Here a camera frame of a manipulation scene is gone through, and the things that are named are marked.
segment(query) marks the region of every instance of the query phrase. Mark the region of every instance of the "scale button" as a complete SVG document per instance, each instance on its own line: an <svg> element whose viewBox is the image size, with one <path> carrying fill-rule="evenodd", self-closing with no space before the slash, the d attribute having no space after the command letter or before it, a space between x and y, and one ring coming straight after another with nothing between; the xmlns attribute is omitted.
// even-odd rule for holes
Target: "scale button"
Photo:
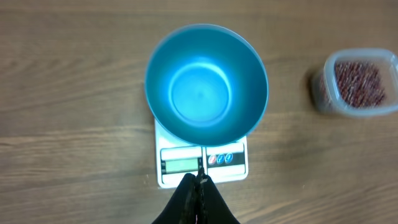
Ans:
<svg viewBox="0 0 398 224"><path fill-rule="evenodd" d="M209 157L209 165L214 165L216 163L216 155L211 155Z"/></svg>
<svg viewBox="0 0 398 224"><path fill-rule="evenodd" d="M229 164L229 163L232 161L232 158L233 158L232 153L228 153L228 154L225 156L225 163Z"/></svg>
<svg viewBox="0 0 398 224"><path fill-rule="evenodd" d="M217 157L217 164L222 164L224 162L225 156L224 154L220 154Z"/></svg>

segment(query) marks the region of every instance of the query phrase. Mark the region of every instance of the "white digital scale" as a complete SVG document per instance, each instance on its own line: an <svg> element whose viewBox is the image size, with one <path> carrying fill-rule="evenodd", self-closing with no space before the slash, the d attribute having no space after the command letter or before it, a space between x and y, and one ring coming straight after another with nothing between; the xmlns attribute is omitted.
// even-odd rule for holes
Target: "white digital scale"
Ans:
<svg viewBox="0 0 398 224"><path fill-rule="evenodd" d="M157 182L162 188L177 187L186 173L200 168L214 183L243 180L248 176L246 136L219 147L192 146L167 132L155 119Z"/></svg>

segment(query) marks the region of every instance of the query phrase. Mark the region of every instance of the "plastic container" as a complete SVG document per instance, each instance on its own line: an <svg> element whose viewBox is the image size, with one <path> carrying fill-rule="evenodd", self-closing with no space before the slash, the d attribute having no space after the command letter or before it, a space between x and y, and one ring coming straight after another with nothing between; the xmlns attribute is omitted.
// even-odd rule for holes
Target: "plastic container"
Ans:
<svg viewBox="0 0 398 224"><path fill-rule="evenodd" d="M335 78L335 63L358 61L372 62L380 71L381 86L385 90L386 99L377 107L355 108L347 104L340 95ZM385 49L346 49L335 52L328 58L323 70L313 77L312 92L317 108L324 113L354 118L393 113L398 110L397 56Z"/></svg>

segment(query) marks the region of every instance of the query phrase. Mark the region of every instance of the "blue bowl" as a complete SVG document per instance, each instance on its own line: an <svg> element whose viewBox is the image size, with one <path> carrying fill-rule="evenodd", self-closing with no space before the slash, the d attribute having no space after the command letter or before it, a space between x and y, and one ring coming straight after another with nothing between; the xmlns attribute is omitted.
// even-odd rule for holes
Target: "blue bowl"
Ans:
<svg viewBox="0 0 398 224"><path fill-rule="evenodd" d="M175 137L221 146L250 133L268 102L260 56L237 33L216 25L177 29L156 47L145 92L158 122Z"/></svg>

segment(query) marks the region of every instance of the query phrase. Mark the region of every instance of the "wooden table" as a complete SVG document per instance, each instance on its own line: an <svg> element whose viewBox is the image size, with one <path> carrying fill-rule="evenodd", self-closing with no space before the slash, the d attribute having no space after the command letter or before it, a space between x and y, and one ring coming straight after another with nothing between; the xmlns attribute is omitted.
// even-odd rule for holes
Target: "wooden table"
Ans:
<svg viewBox="0 0 398 224"><path fill-rule="evenodd" d="M398 53L394 0L0 1L0 223L150 223L159 189L144 73L191 23L228 27L270 84L249 176L219 184L242 223L396 223L398 113L318 114L307 80L332 52Z"/></svg>

